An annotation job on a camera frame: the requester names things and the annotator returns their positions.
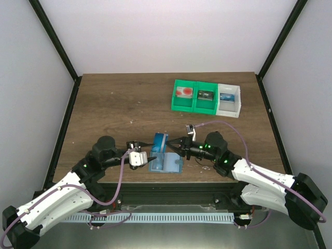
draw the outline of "wooden tabletop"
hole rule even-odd
[[[171,111],[175,79],[239,85],[242,107],[239,118]],[[91,150],[99,137],[115,138],[117,148],[126,141],[152,143],[156,132],[168,133],[169,139],[186,136],[185,125],[223,120],[244,136],[250,161],[284,173],[271,125],[258,88],[255,74],[243,73],[161,73],[161,74],[85,74],[64,140],[54,176],[57,182]],[[244,156],[239,137],[224,124],[196,129],[197,141],[204,141],[218,130],[232,152]],[[201,164],[212,165],[209,161]],[[106,171],[100,182],[117,182],[119,167]],[[148,165],[137,170],[125,167],[124,182],[229,182],[212,167],[185,160],[182,174],[151,173]]]

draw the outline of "gray floor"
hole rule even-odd
[[[238,230],[218,224],[123,224],[91,231],[86,224],[56,225],[41,237],[38,248],[318,248],[312,232],[286,215],[273,212],[261,227]]]

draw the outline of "white container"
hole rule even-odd
[[[216,115],[238,118],[241,109],[241,95],[240,86],[218,84],[218,107]],[[234,102],[232,101],[221,101],[220,94],[234,94]]]

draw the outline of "robotic arm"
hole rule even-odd
[[[194,126],[187,126],[187,134],[167,141],[167,145],[188,160],[191,156],[211,160],[218,174],[240,181],[240,201],[285,213],[308,230],[321,222],[319,212],[324,211],[327,199],[307,175],[280,174],[249,163],[229,151],[227,142],[217,131],[209,133],[204,143],[195,141]]]
[[[105,176],[105,170],[121,163],[129,163],[132,170],[143,167],[155,159],[148,158],[146,152],[141,152],[142,147],[150,145],[127,142],[127,149],[130,151],[128,153],[127,150],[115,147],[114,138],[99,138],[92,150],[57,184],[31,202],[17,209],[9,206],[3,211],[3,229],[9,228],[7,237],[13,247],[31,248],[40,236],[66,217],[97,205],[93,197],[101,202],[105,201],[105,191],[97,183]]]

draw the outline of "white wall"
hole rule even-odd
[[[73,80],[28,1],[0,1],[0,23],[2,213],[41,190]]]
[[[79,75],[259,72],[296,0],[43,0]]]
[[[310,175],[332,202],[332,5],[308,1],[264,85],[292,169]],[[332,248],[332,203],[321,224]]]

